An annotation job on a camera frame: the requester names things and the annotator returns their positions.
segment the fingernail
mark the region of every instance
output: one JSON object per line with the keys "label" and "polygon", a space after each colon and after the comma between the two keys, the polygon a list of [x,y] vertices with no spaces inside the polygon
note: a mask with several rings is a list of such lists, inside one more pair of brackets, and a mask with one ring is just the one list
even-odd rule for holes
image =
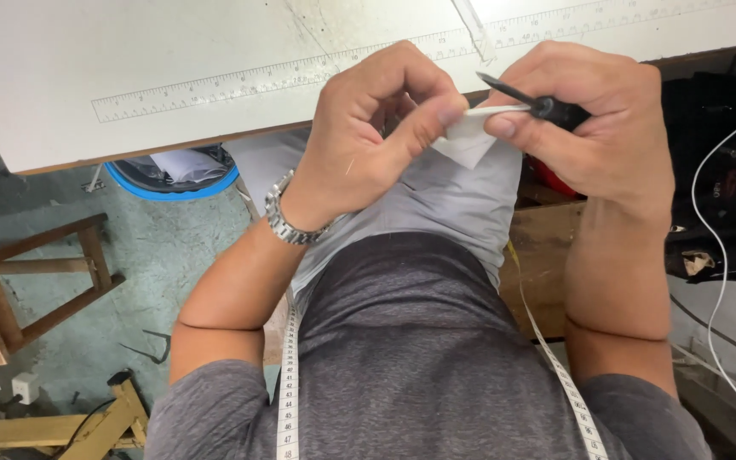
{"label": "fingernail", "polygon": [[497,138],[512,138],[516,134],[516,124],[504,117],[495,117],[487,122],[491,135]]}
{"label": "fingernail", "polygon": [[436,113],[436,117],[439,119],[439,123],[442,126],[450,126],[455,122],[461,120],[462,116],[465,115],[465,109],[460,107],[445,107]]}

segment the wristwatch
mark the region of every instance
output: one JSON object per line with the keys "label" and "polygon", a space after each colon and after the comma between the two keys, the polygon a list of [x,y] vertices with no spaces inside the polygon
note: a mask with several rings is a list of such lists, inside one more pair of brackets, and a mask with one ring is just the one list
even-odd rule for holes
{"label": "wristwatch", "polygon": [[328,232],[328,229],[331,228],[331,223],[328,223],[325,227],[315,232],[303,232],[285,221],[283,210],[280,208],[280,197],[285,192],[285,188],[289,186],[293,177],[294,170],[289,170],[282,179],[271,186],[271,190],[266,194],[266,219],[271,227],[271,231],[284,242],[293,245],[310,245],[319,240],[323,233]]}

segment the gray t-shirt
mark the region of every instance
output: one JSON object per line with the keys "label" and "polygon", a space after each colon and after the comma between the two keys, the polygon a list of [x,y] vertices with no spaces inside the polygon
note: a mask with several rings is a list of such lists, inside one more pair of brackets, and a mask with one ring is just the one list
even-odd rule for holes
{"label": "gray t-shirt", "polygon": [[[462,246],[429,233],[368,237],[310,289],[303,458],[588,458],[555,373]],[[710,458],[698,424],[657,386],[606,375],[580,391],[610,459]],[[275,458],[278,405],[259,367],[207,364],[155,404],[146,459]]]}

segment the concrete floor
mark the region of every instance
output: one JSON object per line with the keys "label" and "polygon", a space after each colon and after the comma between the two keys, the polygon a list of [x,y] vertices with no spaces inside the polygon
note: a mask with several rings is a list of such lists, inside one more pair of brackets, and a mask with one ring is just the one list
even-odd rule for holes
{"label": "concrete floor", "polygon": [[[101,179],[106,188],[85,193],[81,185],[90,182],[94,171],[87,166],[0,179],[0,244],[106,212],[102,241],[107,262],[113,273],[127,277],[107,296],[11,356],[10,364],[0,367],[0,401],[12,396],[13,376],[31,371],[42,386],[38,412],[86,413],[111,397],[107,379],[131,368],[150,405],[167,389],[169,363],[154,364],[119,344],[159,356],[164,340],[141,330],[169,333],[198,277],[251,221],[234,187],[196,201],[143,201],[119,188],[105,171]],[[24,257],[80,256],[78,251],[73,238]],[[22,326],[91,286],[88,275],[78,273],[2,278]]]}

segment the black handle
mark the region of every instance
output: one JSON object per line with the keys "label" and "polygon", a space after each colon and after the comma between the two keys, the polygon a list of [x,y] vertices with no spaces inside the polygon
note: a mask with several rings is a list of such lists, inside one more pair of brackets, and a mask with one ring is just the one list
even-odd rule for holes
{"label": "black handle", "polygon": [[536,98],[536,102],[538,103],[530,110],[530,115],[547,120],[569,132],[578,128],[592,116],[578,104],[562,102],[552,96]]}

